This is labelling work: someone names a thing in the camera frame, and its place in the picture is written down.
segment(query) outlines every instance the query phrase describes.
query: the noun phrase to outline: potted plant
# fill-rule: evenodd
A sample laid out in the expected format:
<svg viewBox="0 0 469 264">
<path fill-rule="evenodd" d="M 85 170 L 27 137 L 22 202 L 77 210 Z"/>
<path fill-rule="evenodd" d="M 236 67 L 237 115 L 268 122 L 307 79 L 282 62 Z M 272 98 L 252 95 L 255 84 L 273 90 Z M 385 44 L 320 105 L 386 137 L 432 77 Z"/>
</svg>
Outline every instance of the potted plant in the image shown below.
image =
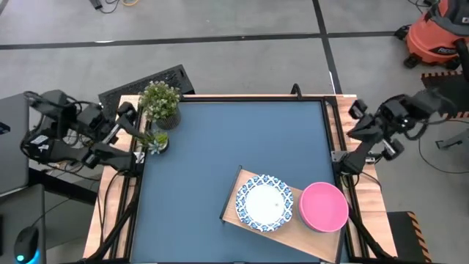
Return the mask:
<svg viewBox="0 0 469 264">
<path fill-rule="evenodd" d="M 151 81 L 141 93 L 139 104 L 147 113 L 147 119 L 164 130 L 177 127 L 181 113 L 177 104 L 180 100 L 178 88 L 170 87 L 164 81 Z"/>
<path fill-rule="evenodd" d="M 143 138 L 139 139 L 139 141 L 142 146 L 148 147 L 148 151 L 151 155 L 155 153 L 164 153 L 169 147 L 169 137 L 166 132 L 147 132 Z"/>
</svg>

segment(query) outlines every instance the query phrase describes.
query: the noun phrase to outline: concrete floor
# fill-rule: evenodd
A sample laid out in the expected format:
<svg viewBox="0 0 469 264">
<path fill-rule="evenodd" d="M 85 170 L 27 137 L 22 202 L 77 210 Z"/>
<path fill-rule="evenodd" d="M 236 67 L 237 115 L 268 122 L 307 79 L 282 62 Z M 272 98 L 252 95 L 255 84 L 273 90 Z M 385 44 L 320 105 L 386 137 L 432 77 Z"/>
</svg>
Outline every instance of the concrete floor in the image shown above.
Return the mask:
<svg viewBox="0 0 469 264">
<path fill-rule="evenodd" d="M 141 0 L 134 7 L 120 4 L 111 15 L 94 11 L 85 0 L 5 1 L 0 4 L 0 98 L 25 90 L 62 89 L 79 100 L 97 101 L 101 92 L 178 64 L 184 65 L 199 94 L 285 93 L 295 82 L 305 93 L 333 93 L 330 61 L 320 38 L 1 49 L 7 44 L 320 33 L 309 0 Z M 420 15 L 406 0 L 319 3 L 325 28 L 333 33 L 393 31 Z M 329 43 L 342 92 L 358 95 L 371 109 L 392 95 L 423 89 L 421 73 L 443 70 L 405 69 L 404 43 L 392 37 L 331 38 Z M 31 119 L 36 122 L 37 115 Z M 423 154 L 442 169 L 469 170 L 465 146 L 443 152 L 433 143 L 465 127 L 455 122 L 431 127 L 422 139 Z M 435 262 L 466 263 L 469 175 L 437 172 L 421 160 L 416 142 L 402 142 L 406 151 L 401 157 L 377 165 L 387 209 L 416 212 Z M 49 195 L 46 206 L 60 199 Z M 55 246 L 48 251 L 48 263 L 81 258 L 92 209 L 69 203 L 48 215 L 53 234 L 48 245 Z M 57 224 L 61 221 L 70 226 Z"/>
</svg>

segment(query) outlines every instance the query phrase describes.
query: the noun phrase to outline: green plant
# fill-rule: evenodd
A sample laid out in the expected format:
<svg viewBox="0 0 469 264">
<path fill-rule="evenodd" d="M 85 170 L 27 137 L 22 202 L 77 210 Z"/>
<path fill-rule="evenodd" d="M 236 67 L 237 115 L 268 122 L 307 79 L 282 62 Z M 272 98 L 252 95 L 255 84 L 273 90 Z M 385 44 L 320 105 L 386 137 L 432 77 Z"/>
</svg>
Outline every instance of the green plant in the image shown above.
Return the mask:
<svg viewBox="0 0 469 264">
<path fill-rule="evenodd" d="M 160 151 L 168 144 L 168 140 L 168 134 L 160 131 L 146 132 L 143 138 L 138 139 L 144 147 L 148 147 L 151 155 L 160 154 Z"/>
<path fill-rule="evenodd" d="M 176 114 L 179 103 L 179 89 L 170 87 L 164 81 L 151 81 L 141 93 L 140 106 L 149 121 L 162 120 Z"/>
</svg>

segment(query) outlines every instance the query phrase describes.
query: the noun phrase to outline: computer mouse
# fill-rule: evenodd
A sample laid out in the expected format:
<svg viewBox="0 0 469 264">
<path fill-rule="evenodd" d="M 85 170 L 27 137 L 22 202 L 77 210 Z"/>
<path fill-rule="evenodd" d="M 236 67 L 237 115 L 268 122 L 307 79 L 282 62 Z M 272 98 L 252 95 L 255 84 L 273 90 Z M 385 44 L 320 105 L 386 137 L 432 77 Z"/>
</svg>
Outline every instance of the computer mouse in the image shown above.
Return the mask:
<svg viewBox="0 0 469 264">
<path fill-rule="evenodd" d="M 27 227 L 20 231 L 15 241 L 15 259 L 20 264 L 32 260 L 37 251 L 39 230 L 36 227 Z"/>
</svg>

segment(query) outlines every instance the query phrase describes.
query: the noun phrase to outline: pink bowl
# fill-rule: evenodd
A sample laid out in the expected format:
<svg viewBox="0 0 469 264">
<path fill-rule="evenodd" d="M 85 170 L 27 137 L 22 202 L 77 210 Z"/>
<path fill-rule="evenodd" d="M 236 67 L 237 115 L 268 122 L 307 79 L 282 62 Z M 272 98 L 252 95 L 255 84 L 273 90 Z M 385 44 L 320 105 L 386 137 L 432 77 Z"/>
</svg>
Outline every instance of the pink bowl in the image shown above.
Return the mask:
<svg viewBox="0 0 469 264">
<path fill-rule="evenodd" d="M 349 217 L 349 206 L 343 193 L 329 183 L 313 183 L 306 187 L 298 204 L 304 223 L 320 232 L 340 230 Z"/>
</svg>

